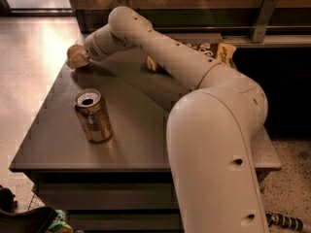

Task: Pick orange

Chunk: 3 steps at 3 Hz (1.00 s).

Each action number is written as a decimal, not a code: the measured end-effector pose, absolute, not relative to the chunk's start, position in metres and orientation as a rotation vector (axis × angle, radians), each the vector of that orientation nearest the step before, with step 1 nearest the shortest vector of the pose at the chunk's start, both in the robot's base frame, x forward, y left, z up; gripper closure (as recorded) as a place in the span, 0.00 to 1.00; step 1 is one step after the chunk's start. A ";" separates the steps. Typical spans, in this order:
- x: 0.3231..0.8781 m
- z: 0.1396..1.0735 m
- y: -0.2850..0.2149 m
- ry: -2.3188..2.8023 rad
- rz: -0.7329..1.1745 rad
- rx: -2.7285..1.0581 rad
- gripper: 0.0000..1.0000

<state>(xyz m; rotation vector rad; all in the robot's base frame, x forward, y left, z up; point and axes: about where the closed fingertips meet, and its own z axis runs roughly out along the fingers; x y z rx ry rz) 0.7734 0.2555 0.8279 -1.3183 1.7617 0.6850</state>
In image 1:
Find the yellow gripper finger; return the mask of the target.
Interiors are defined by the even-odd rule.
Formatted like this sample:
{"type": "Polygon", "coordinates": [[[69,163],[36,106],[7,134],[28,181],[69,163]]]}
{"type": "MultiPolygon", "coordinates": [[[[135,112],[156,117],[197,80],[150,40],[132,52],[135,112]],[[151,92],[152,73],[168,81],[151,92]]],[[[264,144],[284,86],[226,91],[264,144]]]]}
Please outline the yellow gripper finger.
{"type": "Polygon", "coordinates": [[[89,64],[89,59],[81,53],[74,54],[68,59],[68,66],[71,69],[78,69],[89,64]]]}
{"type": "Polygon", "coordinates": [[[81,57],[81,45],[72,45],[67,50],[67,58],[70,61],[78,61],[81,57]]]}

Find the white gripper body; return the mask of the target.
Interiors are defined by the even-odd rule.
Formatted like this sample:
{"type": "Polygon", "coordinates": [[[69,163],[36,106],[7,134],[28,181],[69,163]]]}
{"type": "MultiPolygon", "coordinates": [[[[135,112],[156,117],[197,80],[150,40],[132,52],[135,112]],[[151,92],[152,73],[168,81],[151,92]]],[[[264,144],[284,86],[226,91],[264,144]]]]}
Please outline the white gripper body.
{"type": "Polygon", "coordinates": [[[81,57],[78,61],[76,61],[77,66],[87,66],[90,63],[90,58],[85,48],[81,47],[81,57]]]}

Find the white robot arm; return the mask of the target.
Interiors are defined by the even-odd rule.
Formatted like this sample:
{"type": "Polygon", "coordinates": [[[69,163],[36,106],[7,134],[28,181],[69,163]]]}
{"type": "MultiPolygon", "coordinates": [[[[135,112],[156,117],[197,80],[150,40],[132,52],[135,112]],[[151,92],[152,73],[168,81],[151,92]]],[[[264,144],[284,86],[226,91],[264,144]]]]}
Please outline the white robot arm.
{"type": "Polygon", "coordinates": [[[194,50],[120,6],[83,44],[67,51],[72,69],[137,47],[188,89],[172,108],[166,142],[185,233],[267,233],[251,152],[268,105],[258,83],[194,50]]]}

